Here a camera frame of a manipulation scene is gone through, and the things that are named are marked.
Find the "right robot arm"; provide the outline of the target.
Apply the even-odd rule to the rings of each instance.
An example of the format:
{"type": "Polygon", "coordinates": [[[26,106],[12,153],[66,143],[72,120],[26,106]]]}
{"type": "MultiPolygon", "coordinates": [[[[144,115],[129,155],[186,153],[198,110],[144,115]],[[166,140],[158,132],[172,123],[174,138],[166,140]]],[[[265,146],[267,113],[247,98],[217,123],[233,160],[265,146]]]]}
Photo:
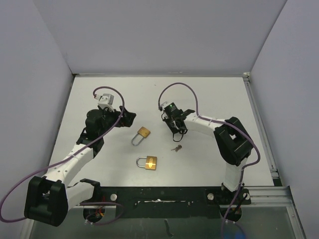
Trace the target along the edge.
{"type": "Polygon", "coordinates": [[[252,151],[252,144],[240,132],[248,134],[237,117],[213,119],[198,116],[194,110],[183,111],[175,103],[164,102],[160,105],[162,120],[173,134],[186,134],[189,130],[208,135],[215,139],[219,152],[226,162],[222,198],[232,204],[240,197],[238,190],[241,168],[246,164],[252,151]]]}

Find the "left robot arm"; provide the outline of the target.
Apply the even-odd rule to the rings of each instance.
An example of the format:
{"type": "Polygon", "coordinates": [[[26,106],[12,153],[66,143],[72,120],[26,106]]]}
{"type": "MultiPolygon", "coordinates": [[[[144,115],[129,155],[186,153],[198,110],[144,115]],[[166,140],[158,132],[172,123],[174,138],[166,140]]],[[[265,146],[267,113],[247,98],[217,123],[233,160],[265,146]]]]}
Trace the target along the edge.
{"type": "Polygon", "coordinates": [[[42,177],[34,176],[27,189],[24,216],[59,226],[74,206],[81,203],[100,205],[100,183],[82,179],[70,185],[80,170],[100,152],[103,137],[114,127],[131,127],[137,115],[120,106],[119,111],[97,108],[86,114],[85,127],[71,152],[42,177]]]}

